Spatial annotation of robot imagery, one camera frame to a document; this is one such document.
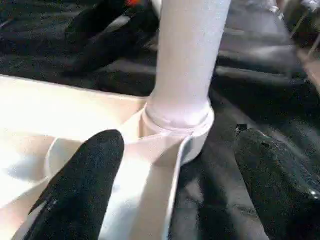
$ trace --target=black fabric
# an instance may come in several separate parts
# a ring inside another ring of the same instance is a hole
[[[0,51],[4,61],[1,72],[4,74],[30,75],[28,77],[37,80],[68,82],[75,86],[80,84],[78,81],[87,81],[87,86],[98,88],[95,84],[105,84],[109,72],[128,72],[128,64],[143,64],[136,66],[141,72],[145,72],[146,66],[150,69],[156,66],[157,54],[154,47],[148,49],[147,45],[146,49],[136,50],[134,54],[127,52],[125,64],[116,62],[116,67],[100,69],[99,77],[89,74],[85,78],[70,79],[62,73],[76,61],[87,42],[68,44],[65,30],[86,8],[44,1],[7,2],[3,6],[1,15],[13,18],[0,30]],[[272,1],[232,1],[217,59],[217,76],[222,74],[230,81],[238,78],[252,81],[258,73],[262,83],[276,84],[278,77],[282,79],[281,85],[304,83],[307,76],[296,57],[296,48],[283,21],[270,11],[272,6]],[[121,24],[122,21],[116,21],[106,31],[117,29]],[[10,59],[10,67],[6,65],[7,59]]]

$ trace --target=cylindrical tube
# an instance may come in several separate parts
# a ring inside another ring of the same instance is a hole
[[[208,90],[230,2],[162,1],[156,86],[146,107],[160,127],[193,128],[208,115]]]

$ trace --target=white base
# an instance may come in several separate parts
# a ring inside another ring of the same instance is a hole
[[[0,77],[1,239],[12,238],[80,144],[106,129],[121,131],[125,153],[102,239],[166,239],[180,167],[200,152],[214,113],[188,134],[151,135],[145,104],[145,98]]]
[[[214,121],[215,112],[211,108],[204,121],[196,127],[165,129],[155,124],[148,116],[147,111],[144,110],[142,112],[142,133],[144,136],[160,134],[164,136],[179,136],[181,138],[190,137],[190,141],[188,143],[189,152],[181,163],[184,165],[194,160],[200,154]]]

